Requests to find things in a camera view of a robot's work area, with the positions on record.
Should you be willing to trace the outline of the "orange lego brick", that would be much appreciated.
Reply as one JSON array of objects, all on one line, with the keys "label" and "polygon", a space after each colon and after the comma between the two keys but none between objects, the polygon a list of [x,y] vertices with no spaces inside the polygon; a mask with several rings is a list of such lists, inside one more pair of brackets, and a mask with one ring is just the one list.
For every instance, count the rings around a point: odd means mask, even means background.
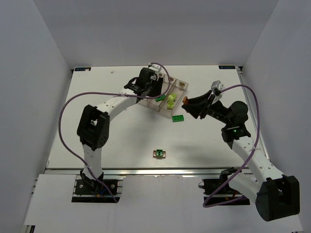
[{"label": "orange lego brick", "polygon": [[183,98],[182,102],[183,102],[184,105],[188,105],[188,104],[189,104],[188,97],[185,96],[185,97]]}]

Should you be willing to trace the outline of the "lime sloped lego brick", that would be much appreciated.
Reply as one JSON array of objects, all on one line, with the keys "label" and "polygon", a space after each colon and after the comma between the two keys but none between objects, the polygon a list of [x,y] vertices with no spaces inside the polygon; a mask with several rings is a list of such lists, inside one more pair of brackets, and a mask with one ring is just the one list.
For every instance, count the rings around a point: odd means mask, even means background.
[{"label": "lime sloped lego brick", "polygon": [[168,102],[175,102],[177,95],[175,93],[172,93],[168,95]]}]

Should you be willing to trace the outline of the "small lime lego brick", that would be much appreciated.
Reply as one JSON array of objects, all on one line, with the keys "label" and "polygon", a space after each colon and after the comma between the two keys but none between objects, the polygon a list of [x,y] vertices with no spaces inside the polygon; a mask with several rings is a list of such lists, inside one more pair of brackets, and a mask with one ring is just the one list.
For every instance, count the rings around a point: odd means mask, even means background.
[{"label": "small lime lego brick", "polygon": [[174,103],[173,102],[168,102],[167,104],[167,109],[173,109]]}]

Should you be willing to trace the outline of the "green two-by-three lego brick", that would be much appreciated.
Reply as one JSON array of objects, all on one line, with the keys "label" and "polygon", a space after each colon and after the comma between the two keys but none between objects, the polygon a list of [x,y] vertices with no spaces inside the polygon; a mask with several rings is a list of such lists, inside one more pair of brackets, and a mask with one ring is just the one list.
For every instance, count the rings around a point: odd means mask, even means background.
[{"label": "green two-by-three lego brick", "polygon": [[162,101],[163,99],[165,99],[166,95],[162,95],[158,98],[155,98],[155,101],[158,102],[158,101]]}]

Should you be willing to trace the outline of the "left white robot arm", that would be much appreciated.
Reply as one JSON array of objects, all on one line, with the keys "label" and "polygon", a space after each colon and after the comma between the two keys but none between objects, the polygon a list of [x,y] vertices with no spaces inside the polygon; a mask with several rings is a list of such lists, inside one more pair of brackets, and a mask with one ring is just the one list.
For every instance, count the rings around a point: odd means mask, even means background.
[{"label": "left white robot arm", "polygon": [[77,135],[84,150],[86,165],[80,171],[84,183],[99,192],[103,180],[101,166],[102,147],[109,137],[110,122],[126,108],[137,104],[141,97],[156,97],[161,94],[163,77],[161,66],[152,64],[141,69],[139,76],[132,78],[121,90],[120,95],[97,105],[87,105],[78,125]]}]

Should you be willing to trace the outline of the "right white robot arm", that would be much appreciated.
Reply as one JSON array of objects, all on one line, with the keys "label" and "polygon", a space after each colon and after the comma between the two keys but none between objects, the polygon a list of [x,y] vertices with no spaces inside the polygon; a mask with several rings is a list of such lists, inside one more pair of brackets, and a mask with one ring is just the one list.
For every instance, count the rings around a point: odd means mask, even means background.
[{"label": "right white robot arm", "polygon": [[255,204],[258,214],[267,222],[299,214],[298,179],[285,175],[257,148],[258,140],[252,139],[245,126],[248,120],[247,104],[235,101],[226,108],[220,97],[220,90],[215,89],[196,98],[184,97],[182,104],[182,108],[194,118],[210,116],[224,123],[221,129],[223,141],[243,160],[242,166],[221,172],[219,186],[208,195],[203,207],[212,207],[209,201],[219,192],[237,192],[240,197],[231,197],[222,204],[246,198]]}]

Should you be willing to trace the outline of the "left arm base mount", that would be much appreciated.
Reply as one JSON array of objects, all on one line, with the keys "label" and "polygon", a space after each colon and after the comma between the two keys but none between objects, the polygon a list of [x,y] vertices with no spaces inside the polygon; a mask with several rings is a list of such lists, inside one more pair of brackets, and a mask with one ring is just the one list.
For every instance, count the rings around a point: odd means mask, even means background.
[{"label": "left arm base mount", "polygon": [[97,184],[92,188],[89,184],[78,177],[75,180],[71,202],[73,203],[118,203],[123,188],[123,180],[120,179],[104,179],[104,183],[108,189]]}]

